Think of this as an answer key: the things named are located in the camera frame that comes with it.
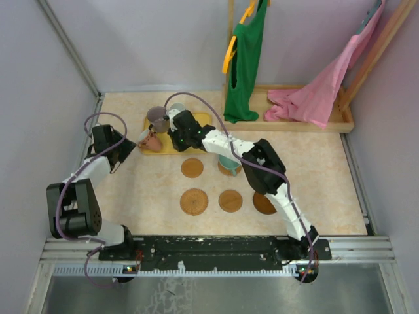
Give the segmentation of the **light wooden coaster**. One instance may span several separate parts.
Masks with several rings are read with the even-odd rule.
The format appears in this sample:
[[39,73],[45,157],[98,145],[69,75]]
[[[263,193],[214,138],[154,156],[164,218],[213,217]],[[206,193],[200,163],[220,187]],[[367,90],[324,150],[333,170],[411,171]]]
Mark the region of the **light wooden coaster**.
[[203,163],[197,158],[188,158],[181,164],[181,172],[188,178],[199,177],[204,170]]

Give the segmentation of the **pink mug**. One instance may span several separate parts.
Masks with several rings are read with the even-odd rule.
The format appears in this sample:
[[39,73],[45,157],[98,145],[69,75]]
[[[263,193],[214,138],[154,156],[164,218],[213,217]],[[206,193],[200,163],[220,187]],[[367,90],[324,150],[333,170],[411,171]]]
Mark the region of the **pink mug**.
[[152,152],[160,152],[163,148],[162,141],[150,129],[141,132],[137,139],[137,146]]

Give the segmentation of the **teal mug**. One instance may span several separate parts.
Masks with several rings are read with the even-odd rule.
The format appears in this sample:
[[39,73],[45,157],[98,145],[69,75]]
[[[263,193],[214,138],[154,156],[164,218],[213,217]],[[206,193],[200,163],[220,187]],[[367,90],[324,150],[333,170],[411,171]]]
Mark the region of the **teal mug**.
[[235,162],[234,160],[231,160],[227,157],[224,157],[222,155],[219,155],[218,161],[220,164],[222,164],[223,167],[227,169],[236,169],[240,164],[238,162]]

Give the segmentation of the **large woven rattan coaster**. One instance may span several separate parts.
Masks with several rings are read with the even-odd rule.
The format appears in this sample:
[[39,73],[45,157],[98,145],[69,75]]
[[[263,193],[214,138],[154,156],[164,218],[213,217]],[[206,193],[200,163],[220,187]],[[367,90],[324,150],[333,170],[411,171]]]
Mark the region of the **large woven rattan coaster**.
[[202,214],[208,206],[207,194],[198,188],[186,190],[180,197],[180,207],[182,211],[191,216]]

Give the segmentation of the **small orange wooden coaster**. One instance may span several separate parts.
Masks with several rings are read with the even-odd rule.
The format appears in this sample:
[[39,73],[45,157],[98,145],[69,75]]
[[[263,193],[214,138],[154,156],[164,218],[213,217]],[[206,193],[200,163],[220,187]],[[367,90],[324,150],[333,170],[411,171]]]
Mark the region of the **small orange wooden coaster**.
[[228,213],[237,212],[243,204],[241,194],[235,190],[225,190],[219,196],[220,208]]

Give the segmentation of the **large brown wooden coaster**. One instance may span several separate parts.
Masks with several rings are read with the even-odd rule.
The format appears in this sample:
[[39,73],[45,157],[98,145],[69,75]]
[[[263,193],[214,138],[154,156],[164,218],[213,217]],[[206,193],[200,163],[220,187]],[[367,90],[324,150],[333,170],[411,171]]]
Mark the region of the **large brown wooden coaster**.
[[253,195],[253,205],[258,212],[264,215],[273,215],[277,212],[269,199],[265,195],[257,192]]

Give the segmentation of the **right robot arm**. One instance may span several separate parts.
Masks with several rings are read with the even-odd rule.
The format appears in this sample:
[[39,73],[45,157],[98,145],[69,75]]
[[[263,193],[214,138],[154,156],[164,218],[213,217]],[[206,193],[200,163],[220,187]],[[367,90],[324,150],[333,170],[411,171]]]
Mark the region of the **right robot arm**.
[[188,110],[172,109],[167,120],[170,121],[168,135],[175,150],[198,149],[239,163],[250,187],[266,196],[281,215],[287,235],[294,241],[293,253],[305,259],[315,252],[319,234],[293,199],[286,167],[266,139],[243,141],[214,126],[201,126]]

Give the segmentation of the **grey-white mug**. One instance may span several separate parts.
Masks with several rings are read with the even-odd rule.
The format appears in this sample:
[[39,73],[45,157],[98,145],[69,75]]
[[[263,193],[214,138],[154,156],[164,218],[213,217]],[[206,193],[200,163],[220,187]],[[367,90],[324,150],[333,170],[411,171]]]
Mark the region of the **grey-white mug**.
[[183,104],[183,103],[179,103],[179,102],[177,102],[177,103],[173,103],[171,106],[170,106],[170,110],[172,111],[172,110],[175,110],[175,111],[179,111],[179,112],[181,112],[181,111],[184,111],[185,110],[185,105]]

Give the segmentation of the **purple mug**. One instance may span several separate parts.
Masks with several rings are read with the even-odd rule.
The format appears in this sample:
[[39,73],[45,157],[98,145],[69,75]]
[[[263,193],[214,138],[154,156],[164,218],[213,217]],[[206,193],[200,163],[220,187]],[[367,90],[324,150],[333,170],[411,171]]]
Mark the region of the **purple mug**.
[[147,111],[146,117],[149,121],[149,129],[155,133],[166,133],[169,130],[170,121],[164,107],[152,107]]

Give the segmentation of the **green shirt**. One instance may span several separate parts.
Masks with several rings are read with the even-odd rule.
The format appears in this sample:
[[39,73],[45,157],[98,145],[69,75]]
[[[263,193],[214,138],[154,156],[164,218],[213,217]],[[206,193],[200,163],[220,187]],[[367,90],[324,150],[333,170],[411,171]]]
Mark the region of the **green shirt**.
[[230,77],[223,113],[225,120],[233,124],[259,118],[259,114],[249,108],[249,100],[257,78],[269,4],[269,1],[258,1],[252,20],[248,24],[237,24],[233,31]]

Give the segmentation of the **pink shirt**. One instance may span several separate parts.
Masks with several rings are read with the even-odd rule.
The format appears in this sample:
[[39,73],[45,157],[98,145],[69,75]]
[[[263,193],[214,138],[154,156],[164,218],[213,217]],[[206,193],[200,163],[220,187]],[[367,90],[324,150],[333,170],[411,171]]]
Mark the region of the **pink shirt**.
[[269,90],[267,98],[272,107],[264,113],[264,120],[273,122],[282,118],[326,128],[344,76],[366,48],[385,4],[382,1],[365,29],[353,35],[343,51],[310,84],[301,89]]

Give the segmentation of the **yellow hanger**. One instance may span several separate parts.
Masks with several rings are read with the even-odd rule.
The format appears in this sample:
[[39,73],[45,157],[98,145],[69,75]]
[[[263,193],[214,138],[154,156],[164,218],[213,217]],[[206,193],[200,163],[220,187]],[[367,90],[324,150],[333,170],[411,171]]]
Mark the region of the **yellow hanger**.
[[233,67],[243,65],[257,69],[261,56],[266,12],[271,1],[250,1],[239,18],[236,28],[231,31],[227,51],[222,64],[222,73],[226,74],[233,62]]

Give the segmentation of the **wooden rack base tray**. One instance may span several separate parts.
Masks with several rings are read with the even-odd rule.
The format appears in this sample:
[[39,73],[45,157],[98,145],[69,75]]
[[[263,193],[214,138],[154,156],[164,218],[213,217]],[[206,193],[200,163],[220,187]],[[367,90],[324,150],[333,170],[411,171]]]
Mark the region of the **wooden rack base tray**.
[[249,100],[249,108],[258,113],[259,118],[254,122],[228,122],[224,124],[231,131],[299,131],[299,132],[328,132],[328,133],[350,133],[354,128],[354,119],[349,107],[340,108],[340,99],[345,93],[345,88],[341,86],[338,90],[337,98],[333,104],[333,110],[329,117],[327,127],[320,127],[307,122],[291,121],[280,119],[275,122],[267,122],[263,114],[271,108],[267,93],[269,90],[299,89],[301,85],[280,85],[280,84],[257,84]]

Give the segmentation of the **grey hanger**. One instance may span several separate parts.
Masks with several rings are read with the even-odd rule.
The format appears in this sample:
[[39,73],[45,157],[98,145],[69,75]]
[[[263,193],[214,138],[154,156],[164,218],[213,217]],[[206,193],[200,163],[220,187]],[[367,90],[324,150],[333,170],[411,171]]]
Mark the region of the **grey hanger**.
[[382,0],[376,0],[374,5],[367,11],[366,17],[362,20],[360,26],[358,27],[356,31],[356,35],[359,35],[367,26],[369,21],[372,19],[372,17],[376,14],[377,10],[381,7]]

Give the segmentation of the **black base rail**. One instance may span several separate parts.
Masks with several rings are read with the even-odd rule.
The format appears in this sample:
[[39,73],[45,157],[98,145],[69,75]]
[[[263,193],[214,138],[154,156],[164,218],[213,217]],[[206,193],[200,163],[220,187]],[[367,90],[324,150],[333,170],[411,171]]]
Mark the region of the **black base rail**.
[[138,235],[99,253],[100,261],[139,262],[142,271],[281,270],[291,262],[308,263],[306,245],[285,236]]

